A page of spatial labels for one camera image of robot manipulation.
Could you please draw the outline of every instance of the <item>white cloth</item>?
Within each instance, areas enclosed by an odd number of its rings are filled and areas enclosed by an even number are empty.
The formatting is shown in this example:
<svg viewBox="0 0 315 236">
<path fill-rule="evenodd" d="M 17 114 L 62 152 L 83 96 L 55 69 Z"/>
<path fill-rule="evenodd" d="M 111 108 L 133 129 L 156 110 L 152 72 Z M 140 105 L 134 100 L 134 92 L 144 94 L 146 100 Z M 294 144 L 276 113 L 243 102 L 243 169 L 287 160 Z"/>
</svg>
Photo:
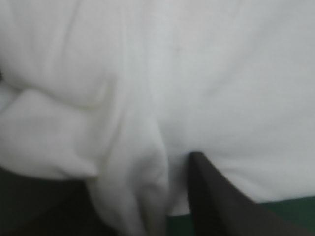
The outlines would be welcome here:
<svg viewBox="0 0 315 236">
<path fill-rule="evenodd" d="M 1 166 L 86 180 L 128 236 L 188 212 L 194 150 L 257 202 L 315 194 L 315 1 L 0 5 Z"/>
</svg>

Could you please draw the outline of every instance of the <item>black object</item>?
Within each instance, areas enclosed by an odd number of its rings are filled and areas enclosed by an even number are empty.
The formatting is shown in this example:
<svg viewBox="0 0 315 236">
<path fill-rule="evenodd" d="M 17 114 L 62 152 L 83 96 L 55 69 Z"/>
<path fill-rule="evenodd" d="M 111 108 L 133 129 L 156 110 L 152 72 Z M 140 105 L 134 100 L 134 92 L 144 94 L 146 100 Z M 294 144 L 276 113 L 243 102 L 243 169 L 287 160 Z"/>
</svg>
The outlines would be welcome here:
<svg viewBox="0 0 315 236">
<path fill-rule="evenodd" d="M 83 182 L 28 178 L 1 168 L 0 176 L 0 236 L 116 236 L 95 212 Z"/>
<path fill-rule="evenodd" d="M 188 192 L 196 236 L 314 236 L 247 198 L 200 152 L 189 156 Z"/>
</svg>

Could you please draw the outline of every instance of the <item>green surface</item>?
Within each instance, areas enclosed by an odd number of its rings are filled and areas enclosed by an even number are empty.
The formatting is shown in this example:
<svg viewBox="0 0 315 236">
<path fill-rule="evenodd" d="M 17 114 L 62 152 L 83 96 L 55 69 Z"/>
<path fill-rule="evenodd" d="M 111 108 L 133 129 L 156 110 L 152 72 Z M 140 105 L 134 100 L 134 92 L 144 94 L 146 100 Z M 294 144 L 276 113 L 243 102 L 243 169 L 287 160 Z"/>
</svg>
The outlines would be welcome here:
<svg viewBox="0 0 315 236">
<path fill-rule="evenodd" d="M 190 215 L 172 216 L 167 218 L 168 236 L 194 236 Z"/>
<path fill-rule="evenodd" d="M 315 233 L 315 197 L 261 204 L 284 220 Z M 167 236 L 194 236 L 190 215 L 168 217 Z"/>
<path fill-rule="evenodd" d="M 73 192 L 78 184 L 26 178 L 0 168 L 0 235 L 48 211 Z M 315 233 L 315 197 L 261 205 Z M 167 235 L 194 236 L 191 216 L 168 217 Z"/>
<path fill-rule="evenodd" d="M 262 204 L 283 219 L 315 233 L 315 197 Z"/>
</svg>

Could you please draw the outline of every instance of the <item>white fabric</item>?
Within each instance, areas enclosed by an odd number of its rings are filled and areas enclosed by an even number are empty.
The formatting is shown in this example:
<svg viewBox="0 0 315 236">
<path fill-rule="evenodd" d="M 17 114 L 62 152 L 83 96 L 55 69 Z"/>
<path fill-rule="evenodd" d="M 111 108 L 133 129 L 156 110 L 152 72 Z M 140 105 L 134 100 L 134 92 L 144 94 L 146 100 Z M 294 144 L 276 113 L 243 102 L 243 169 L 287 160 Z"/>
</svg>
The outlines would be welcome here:
<svg viewBox="0 0 315 236">
<path fill-rule="evenodd" d="M 315 1 L 1 0 L 0 165 L 86 180 L 163 235 L 203 151 L 258 202 L 315 194 Z"/>
</svg>

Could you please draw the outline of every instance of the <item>white sheet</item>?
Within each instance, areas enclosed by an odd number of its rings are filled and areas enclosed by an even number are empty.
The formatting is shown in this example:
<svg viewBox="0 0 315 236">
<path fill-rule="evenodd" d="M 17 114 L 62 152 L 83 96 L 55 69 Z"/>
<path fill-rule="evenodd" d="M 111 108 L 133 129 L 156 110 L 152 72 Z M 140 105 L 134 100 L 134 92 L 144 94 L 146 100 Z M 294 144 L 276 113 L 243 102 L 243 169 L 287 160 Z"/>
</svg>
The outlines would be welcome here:
<svg viewBox="0 0 315 236">
<path fill-rule="evenodd" d="M 130 236 L 188 212 L 193 150 L 255 201 L 315 194 L 314 1 L 0 3 L 1 166 L 85 179 Z"/>
</svg>

